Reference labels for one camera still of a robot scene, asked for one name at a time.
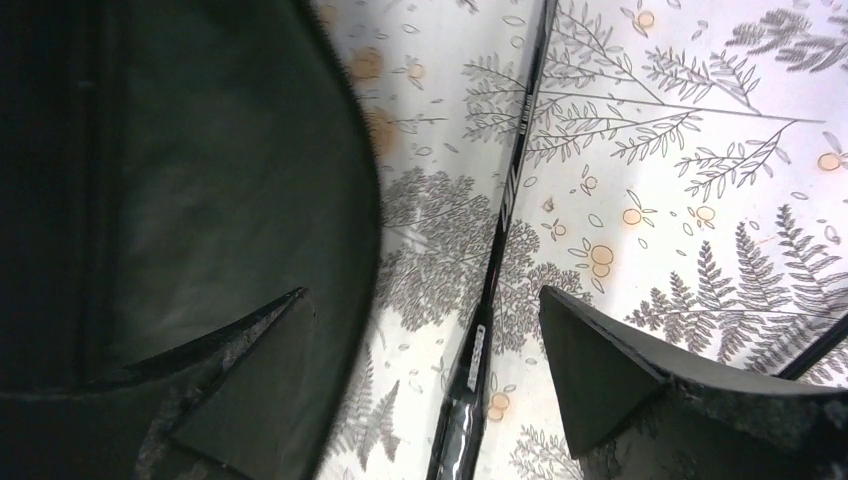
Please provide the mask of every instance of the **fern illustration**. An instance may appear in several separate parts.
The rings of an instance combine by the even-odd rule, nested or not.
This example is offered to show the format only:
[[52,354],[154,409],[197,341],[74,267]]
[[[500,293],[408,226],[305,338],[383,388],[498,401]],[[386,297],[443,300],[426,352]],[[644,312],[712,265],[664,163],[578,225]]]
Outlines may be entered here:
[[782,366],[793,355],[814,340],[814,335],[830,326],[833,312],[848,308],[848,287],[835,284],[848,279],[848,272],[822,276],[824,270],[841,257],[827,253],[827,246],[813,243],[812,235],[804,235],[797,227],[789,205],[782,205],[775,224],[778,226],[783,255],[790,261],[785,266],[792,271],[791,285],[794,305],[803,314],[773,319],[773,325],[763,327],[762,340],[752,349],[749,368],[766,372]]
[[848,72],[848,16],[827,19],[841,27],[841,36],[810,33],[813,23],[797,12],[779,8],[766,12],[758,23],[743,23],[733,29],[727,46],[748,47],[751,55],[777,51],[775,60],[787,63],[788,72],[821,72],[833,66]]
[[774,273],[774,262],[762,255],[748,234],[745,222],[736,227],[736,255],[739,262],[739,303],[748,312],[729,313],[722,325],[718,360],[730,363],[733,356],[753,341],[759,327],[766,324],[761,315],[750,312],[776,310],[792,301],[789,289],[780,285],[782,273]]
[[819,278],[825,268],[842,259],[836,255],[827,253],[824,244],[811,244],[812,235],[804,235],[803,230],[795,226],[792,217],[792,209],[789,205],[780,207],[777,215],[777,226],[780,228],[778,235],[782,238],[780,246],[786,247],[783,253],[793,259],[786,266],[795,270],[790,273],[796,284],[792,285],[796,293],[798,308],[804,312],[814,315],[827,316],[833,311],[848,308],[848,287],[828,290],[837,282],[848,279],[848,272],[840,272]]
[[716,266],[710,242],[704,241],[698,253],[698,303],[706,310],[693,316],[686,328],[684,339],[690,352],[701,353],[710,343],[712,330],[725,320],[719,313],[736,304],[728,295],[736,291],[731,287],[731,277],[722,276],[721,268]]
[[364,435],[362,435],[356,449],[356,456],[359,458],[362,471],[366,471],[368,457],[378,441],[382,441],[383,449],[389,460],[392,462],[395,460],[400,439],[394,435],[392,415],[399,386],[400,380],[395,381],[395,386],[377,403],[363,422]]
[[510,465],[522,480],[582,480],[580,464],[571,459],[565,437],[522,425]]
[[677,272],[671,272],[671,307],[678,313],[674,313],[665,319],[666,338],[676,339],[673,343],[677,343],[684,339],[686,334],[686,326],[693,321],[694,315],[686,314],[697,301],[688,286],[683,283],[683,279]]
[[361,355],[361,366],[357,367],[336,414],[330,441],[330,449],[336,453],[355,449],[366,432],[374,389],[374,361],[368,345]]
[[839,346],[830,351],[821,361],[813,368],[809,369],[801,377],[802,382],[822,384],[825,382],[834,382],[833,373],[841,376],[836,386],[845,388],[845,383],[848,381],[848,342],[842,342]]
[[[667,342],[683,343],[698,354],[706,351],[718,329],[719,362],[736,363],[747,350],[741,361],[745,368],[773,373],[848,309],[848,286],[844,286],[848,272],[826,271],[840,257],[805,235],[788,205],[780,207],[775,225],[783,257],[788,257],[788,273],[776,272],[775,262],[740,222],[735,237],[737,286],[731,285],[732,277],[722,272],[710,243],[704,242],[697,260],[697,295],[672,272],[671,294],[652,288],[649,299],[624,320],[649,331],[662,329]],[[786,277],[791,285],[785,285]],[[805,379],[830,382],[834,374],[844,372],[848,372],[848,343],[832,351]]]
[[690,287],[684,284],[683,279],[676,272],[671,272],[669,283],[671,298],[668,298],[659,288],[652,288],[650,301],[641,302],[639,308],[624,320],[638,327],[648,328],[650,331],[662,329],[665,341],[677,345],[687,337],[694,336],[692,332],[687,333],[687,328],[697,326],[693,323],[696,315],[691,313],[697,300],[695,294],[690,291]]

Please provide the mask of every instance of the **printed pattern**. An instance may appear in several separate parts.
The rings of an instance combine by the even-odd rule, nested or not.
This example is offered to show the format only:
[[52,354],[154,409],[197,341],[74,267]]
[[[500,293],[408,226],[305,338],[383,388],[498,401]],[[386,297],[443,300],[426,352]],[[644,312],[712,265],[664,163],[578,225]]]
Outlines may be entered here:
[[[371,335],[319,478],[422,478],[482,289],[539,2],[313,1],[385,204]],[[543,285],[764,374],[848,311],[848,5],[559,0],[546,59],[480,480],[583,478],[541,343]],[[801,381],[848,386],[848,342]]]

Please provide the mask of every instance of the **label on hockey stick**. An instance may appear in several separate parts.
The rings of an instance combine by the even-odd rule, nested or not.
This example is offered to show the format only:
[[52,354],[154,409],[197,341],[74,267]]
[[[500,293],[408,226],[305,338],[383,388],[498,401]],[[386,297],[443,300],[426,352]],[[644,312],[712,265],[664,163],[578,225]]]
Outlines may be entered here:
[[486,338],[486,327],[477,326],[474,334],[474,349],[471,350],[471,365],[468,369],[468,388],[473,392],[477,388],[477,376],[480,374],[480,358],[483,355],[483,340]]

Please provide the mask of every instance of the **scuffed black surface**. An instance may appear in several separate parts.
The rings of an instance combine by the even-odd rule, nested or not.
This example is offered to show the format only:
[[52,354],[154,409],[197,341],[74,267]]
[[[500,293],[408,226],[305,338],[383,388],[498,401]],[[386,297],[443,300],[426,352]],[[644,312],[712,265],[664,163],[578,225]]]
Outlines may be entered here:
[[566,442],[587,480],[848,473],[848,391],[720,365],[561,290],[539,296]]

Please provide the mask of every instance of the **hockey stick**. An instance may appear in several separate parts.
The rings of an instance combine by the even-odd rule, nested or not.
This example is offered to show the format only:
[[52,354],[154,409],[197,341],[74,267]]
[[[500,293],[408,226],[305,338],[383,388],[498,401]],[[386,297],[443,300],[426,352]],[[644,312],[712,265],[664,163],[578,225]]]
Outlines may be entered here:
[[527,90],[518,121],[518,136],[507,172],[503,203],[492,241],[483,293],[465,333],[442,401],[427,480],[471,480],[474,477],[486,420],[485,391],[491,361],[495,289],[506,250],[518,180],[521,177],[556,5],[556,0],[543,0],[530,74],[527,77]]

